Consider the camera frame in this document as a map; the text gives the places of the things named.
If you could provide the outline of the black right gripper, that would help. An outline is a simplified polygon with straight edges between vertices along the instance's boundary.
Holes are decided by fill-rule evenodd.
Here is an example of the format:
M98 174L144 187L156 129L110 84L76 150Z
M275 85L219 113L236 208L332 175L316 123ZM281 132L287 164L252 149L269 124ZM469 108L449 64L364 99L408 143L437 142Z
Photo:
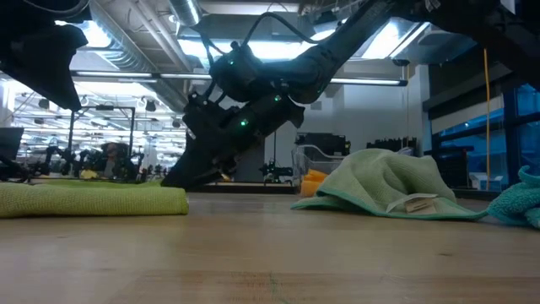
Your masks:
M277 93L228 109L204 102L200 96L190 100L184 123L194 139L161 186L192 189L216 182L222 178L222 170L234 168L241 155L262 144L286 122L300 127L304 112L304 107Z

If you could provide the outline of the lime green microfiber towel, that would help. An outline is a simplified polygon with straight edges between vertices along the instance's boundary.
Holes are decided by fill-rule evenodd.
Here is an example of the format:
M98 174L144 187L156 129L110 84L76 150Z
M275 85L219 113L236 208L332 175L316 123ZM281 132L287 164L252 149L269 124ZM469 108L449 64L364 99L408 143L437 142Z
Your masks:
M0 182L0 219L29 216L186 215L182 188L156 182Z

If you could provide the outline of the orange microfiber towel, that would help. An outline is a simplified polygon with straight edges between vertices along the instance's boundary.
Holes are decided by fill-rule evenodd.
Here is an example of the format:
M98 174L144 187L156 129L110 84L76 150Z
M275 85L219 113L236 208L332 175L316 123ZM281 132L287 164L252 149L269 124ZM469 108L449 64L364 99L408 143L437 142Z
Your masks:
M321 171L309 169L303 175L300 183L300 196L310 198L316 194L318 187L324 182L327 174Z

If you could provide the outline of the round silver ceiling duct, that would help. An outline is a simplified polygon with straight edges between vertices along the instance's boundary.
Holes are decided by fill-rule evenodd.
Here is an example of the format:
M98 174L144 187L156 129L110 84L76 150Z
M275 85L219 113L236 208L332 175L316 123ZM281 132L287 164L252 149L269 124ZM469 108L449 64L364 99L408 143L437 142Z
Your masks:
M169 0L169 5L171 12L183 26L196 25L203 17L198 0Z

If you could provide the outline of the black storage rack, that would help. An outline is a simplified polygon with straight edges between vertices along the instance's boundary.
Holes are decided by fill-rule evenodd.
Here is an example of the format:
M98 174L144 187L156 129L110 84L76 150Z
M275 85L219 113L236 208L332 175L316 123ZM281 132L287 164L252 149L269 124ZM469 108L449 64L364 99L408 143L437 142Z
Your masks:
M416 146L417 139L415 137L376 139L373 143L366 144L367 149L388 149L393 152L398 152L404 148L415 149Z

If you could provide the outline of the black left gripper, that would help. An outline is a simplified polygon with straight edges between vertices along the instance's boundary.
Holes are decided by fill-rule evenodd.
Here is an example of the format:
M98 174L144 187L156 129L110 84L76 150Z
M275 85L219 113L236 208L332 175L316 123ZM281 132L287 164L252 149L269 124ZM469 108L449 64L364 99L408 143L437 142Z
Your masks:
M0 70L63 109L82 108L69 62L88 40L74 25L53 20L0 19ZM49 57L51 61L41 60Z

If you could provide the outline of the long ceiling light bar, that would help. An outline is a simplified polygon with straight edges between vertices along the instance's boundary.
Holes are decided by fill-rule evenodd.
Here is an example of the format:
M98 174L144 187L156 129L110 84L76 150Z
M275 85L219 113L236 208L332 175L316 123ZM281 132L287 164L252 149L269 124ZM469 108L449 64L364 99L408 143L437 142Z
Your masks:
M205 73L144 73L144 72L112 72L72 70L76 78L118 79L127 82L156 83L159 79L181 79L209 81L212 77ZM367 79L367 78L332 78L330 84L373 85L404 87L405 79Z

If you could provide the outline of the teal microfiber towel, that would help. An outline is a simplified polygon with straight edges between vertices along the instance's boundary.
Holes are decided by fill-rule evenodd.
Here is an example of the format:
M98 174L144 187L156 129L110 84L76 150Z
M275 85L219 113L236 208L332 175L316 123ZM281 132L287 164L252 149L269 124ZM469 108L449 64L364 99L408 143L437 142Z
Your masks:
M518 171L520 182L504 190L487 208L495 219L507 225L528 226L540 231L540 175L530 166Z

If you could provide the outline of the black gantry frame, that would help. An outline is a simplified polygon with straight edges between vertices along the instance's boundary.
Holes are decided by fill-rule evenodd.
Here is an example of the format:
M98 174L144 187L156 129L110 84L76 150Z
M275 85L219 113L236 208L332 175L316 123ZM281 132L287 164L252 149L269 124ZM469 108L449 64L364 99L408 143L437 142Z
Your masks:
M73 148L74 123L90 109L96 110L96 111L129 110L132 114L131 116L127 117L127 119L130 122L128 147L130 150L132 150L136 108L133 106L113 106L113 105L106 105L106 104L99 104L97 106L82 106L81 107L82 112L78 116L76 115L76 111L71 112L70 124L69 124L69 129L68 129L68 140L67 140L67 147L69 149Z

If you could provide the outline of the clear plastic bin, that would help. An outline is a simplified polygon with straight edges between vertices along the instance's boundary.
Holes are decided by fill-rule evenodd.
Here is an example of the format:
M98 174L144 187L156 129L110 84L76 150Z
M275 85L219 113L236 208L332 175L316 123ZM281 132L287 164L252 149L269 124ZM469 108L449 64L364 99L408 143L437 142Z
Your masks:
M300 186L307 175L329 175L344 159L328 155L313 144L297 145L292 151L293 185Z

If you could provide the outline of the person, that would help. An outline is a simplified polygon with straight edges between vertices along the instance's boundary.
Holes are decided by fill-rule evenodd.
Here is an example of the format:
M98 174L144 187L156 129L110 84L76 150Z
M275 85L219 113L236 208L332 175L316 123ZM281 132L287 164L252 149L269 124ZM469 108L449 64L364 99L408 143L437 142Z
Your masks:
M102 153L98 169L105 179L124 179L127 175L128 146L124 143L109 142L101 145Z

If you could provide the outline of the white box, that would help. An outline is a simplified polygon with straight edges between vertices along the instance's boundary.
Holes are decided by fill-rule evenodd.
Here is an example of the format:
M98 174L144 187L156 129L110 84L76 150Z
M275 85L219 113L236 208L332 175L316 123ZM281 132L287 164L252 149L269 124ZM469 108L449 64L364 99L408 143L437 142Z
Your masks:
M469 174L471 188L479 191L502 191L503 176L488 176L482 172L472 172Z

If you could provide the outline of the black monitor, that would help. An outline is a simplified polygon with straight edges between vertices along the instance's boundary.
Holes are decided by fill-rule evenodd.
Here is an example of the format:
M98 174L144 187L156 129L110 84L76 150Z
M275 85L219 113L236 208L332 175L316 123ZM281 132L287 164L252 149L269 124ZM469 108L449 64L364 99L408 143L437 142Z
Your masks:
M0 155L15 160L24 128L0 128Z

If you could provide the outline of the pale green towel teal hem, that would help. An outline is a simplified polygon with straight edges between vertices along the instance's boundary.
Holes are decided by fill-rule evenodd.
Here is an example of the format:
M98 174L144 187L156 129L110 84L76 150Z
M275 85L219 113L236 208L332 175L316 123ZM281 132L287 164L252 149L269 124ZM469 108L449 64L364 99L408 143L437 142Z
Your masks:
M401 155L386 149L363 149L343 159L316 189L292 209L365 212L411 220L480 220L456 201L430 156Z

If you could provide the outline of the black equipment cabinet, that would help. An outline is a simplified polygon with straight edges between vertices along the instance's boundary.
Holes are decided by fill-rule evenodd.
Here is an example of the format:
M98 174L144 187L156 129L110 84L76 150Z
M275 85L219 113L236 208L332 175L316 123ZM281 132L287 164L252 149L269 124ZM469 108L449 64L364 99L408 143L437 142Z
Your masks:
M346 156L351 143L344 135L333 133L298 133L294 141L297 145L315 145L326 155Z

